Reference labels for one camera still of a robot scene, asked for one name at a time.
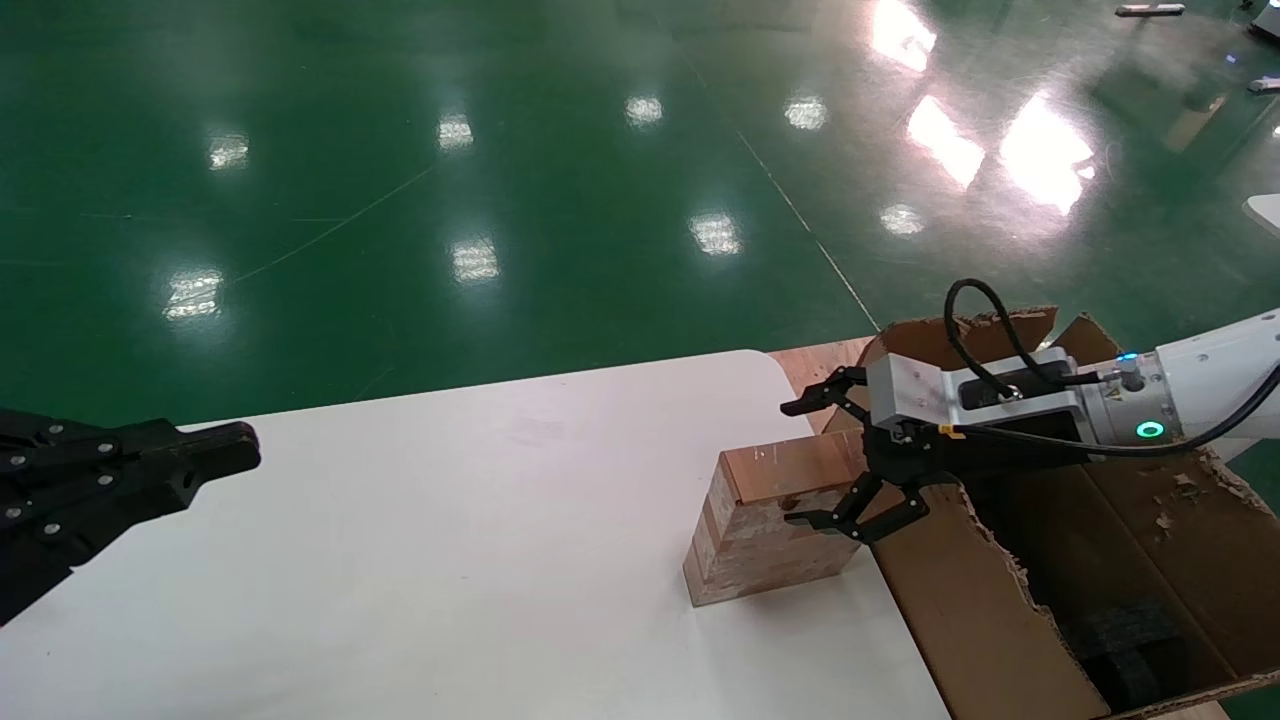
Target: white tabletop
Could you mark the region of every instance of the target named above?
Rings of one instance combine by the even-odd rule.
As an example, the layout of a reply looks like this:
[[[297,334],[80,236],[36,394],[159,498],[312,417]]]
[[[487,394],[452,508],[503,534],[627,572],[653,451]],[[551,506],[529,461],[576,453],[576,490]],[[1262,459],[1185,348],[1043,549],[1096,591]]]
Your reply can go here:
[[[1254,195],[1244,201],[1244,213],[1280,236],[1280,195]]]
[[[717,452],[788,398],[740,351],[251,418],[259,470],[0,630],[0,717],[945,720],[869,552],[690,607]]]

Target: green indicator light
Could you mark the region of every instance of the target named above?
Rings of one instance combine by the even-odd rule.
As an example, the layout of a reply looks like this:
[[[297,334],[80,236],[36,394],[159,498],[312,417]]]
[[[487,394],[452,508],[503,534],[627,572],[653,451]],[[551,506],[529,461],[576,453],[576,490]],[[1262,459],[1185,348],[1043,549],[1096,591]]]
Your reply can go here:
[[[1165,434],[1165,425],[1155,420],[1147,420],[1138,425],[1138,437],[1160,437],[1162,434]]]

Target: green epoxy floor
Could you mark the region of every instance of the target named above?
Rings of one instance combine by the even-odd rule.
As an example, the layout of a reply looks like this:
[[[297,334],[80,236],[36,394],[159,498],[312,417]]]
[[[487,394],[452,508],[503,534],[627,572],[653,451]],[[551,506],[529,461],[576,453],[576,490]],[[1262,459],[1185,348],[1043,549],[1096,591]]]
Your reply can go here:
[[[1244,91],[1280,51],[1231,1],[1114,8],[4,3],[4,405],[196,421],[774,350],[964,275],[1134,348],[1280,305],[1240,211],[1280,192]]]

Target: robotic arm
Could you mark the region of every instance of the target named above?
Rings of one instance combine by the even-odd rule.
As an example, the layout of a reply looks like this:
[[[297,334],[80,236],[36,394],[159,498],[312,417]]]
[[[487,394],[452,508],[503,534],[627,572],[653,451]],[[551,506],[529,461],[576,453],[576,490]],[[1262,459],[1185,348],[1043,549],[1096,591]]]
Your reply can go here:
[[[186,510],[201,484],[259,461],[244,423],[108,429],[0,410],[0,625],[131,527]]]
[[[980,290],[996,306],[1016,355],[978,364],[954,319],[956,293]],[[968,365],[942,370],[888,354],[867,368],[838,368],[782,405],[787,415],[836,405],[861,421],[868,471],[831,511],[787,515],[794,524],[876,542],[928,514],[920,488],[1015,471],[1156,457],[1221,437],[1280,437],[1280,309],[1146,354],[1080,366],[1062,348],[1027,352],[1009,314],[980,281],[947,295],[943,320]],[[867,386],[870,409],[846,396]],[[863,511],[886,484],[904,501]]]

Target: cardboard box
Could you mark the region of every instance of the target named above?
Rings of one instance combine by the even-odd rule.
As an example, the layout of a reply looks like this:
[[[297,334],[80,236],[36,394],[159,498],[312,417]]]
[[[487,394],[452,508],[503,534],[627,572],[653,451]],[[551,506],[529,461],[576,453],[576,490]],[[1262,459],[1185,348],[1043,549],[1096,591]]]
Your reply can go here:
[[[1014,313],[1027,347],[1055,320]],[[1014,354],[992,318],[961,327],[979,361]],[[1088,316],[1055,345],[1119,351]],[[887,351],[963,366],[937,319],[886,328],[860,364]],[[860,437],[842,413],[827,432]],[[869,514],[900,500],[882,495]],[[932,512],[873,551],[956,720],[1148,717],[1280,680],[1280,521],[1210,454],[923,495]]]

